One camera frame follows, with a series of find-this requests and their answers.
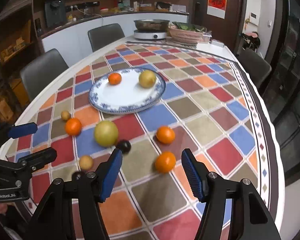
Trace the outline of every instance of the gray chair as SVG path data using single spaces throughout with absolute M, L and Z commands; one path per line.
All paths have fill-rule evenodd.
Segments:
M 20 76 L 30 101 L 68 68 L 56 49 L 47 51 L 25 66 L 20 71 Z
M 124 38 L 124 33 L 118 23 L 105 25 L 88 31 L 92 51 L 103 48 L 110 43 Z
M 270 64 L 252 49 L 243 50 L 237 59 L 244 70 L 249 74 L 257 89 L 261 86 L 272 70 Z

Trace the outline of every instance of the wooden door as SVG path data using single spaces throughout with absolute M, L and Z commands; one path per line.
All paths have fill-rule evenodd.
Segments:
M 231 51 L 237 41 L 243 0 L 226 0 L 225 18 L 208 15 L 208 0 L 194 0 L 194 20 L 193 23 L 205 26 L 212 31 L 212 38 L 222 41 Z

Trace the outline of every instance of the dining table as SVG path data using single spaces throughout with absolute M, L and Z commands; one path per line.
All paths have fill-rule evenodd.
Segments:
M 93 83 L 109 72 L 134 67 L 155 71 L 166 82 L 154 105 L 122 115 L 104 113 L 91 105 Z M 78 136 L 65 131 L 61 119 L 65 110 L 80 120 Z M 126 37 L 93 52 L 53 80 L 16 122 L 35 122 L 37 132 L 9 139 L 0 149 L 0 159 L 10 162 L 47 147 L 57 151 L 55 161 L 32 174 L 31 197 L 23 202 L 30 214 L 55 178 L 69 181 L 80 170 L 81 156 L 93 158 L 89 171 L 108 160 L 114 146 L 100 146 L 93 134 L 102 120 L 114 122 L 118 140 L 132 145 L 123 155 L 111 196 L 99 204 L 111 239 L 194 239 L 205 203 L 194 197 L 181 165 L 185 148 L 224 179 L 250 179 L 280 230 L 285 185 L 275 130 L 255 85 L 226 46 Z M 171 144 L 157 140 L 156 130 L 161 126 L 175 132 Z M 172 152 L 177 161 L 166 174 L 154 168 L 164 151 Z M 77 199 L 73 199 L 72 209 L 76 238 L 83 239 Z M 224 240 L 231 209 L 232 200 L 227 199 L 221 234 Z

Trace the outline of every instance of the wall poster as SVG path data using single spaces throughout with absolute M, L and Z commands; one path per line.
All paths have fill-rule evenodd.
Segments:
M 224 19 L 227 0 L 208 0 L 207 14 Z

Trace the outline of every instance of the blue gripper pad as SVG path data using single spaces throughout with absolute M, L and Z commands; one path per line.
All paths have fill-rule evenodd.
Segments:
M 25 124 L 18 125 L 18 126 L 12 126 L 8 132 L 8 137 L 16 139 L 19 137 L 23 137 L 23 136 L 26 136 L 29 134 L 36 133 L 37 130 L 38 130 L 38 127 L 34 122 L 25 123 Z
M 107 161 L 107 164 L 109 164 L 109 168 L 102 181 L 102 190 L 100 194 L 100 200 L 102 202 L 106 201 L 106 198 L 110 197 L 111 195 L 115 180 L 117 179 L 122 165 L 122 152 L 118 149 L 115 149 Z
M 202 181 L 194 168 L 188 153 L 184 150 L 181 154 L 182 167 L 185 170 L 193 195 L 200 201 L 204 198 Z

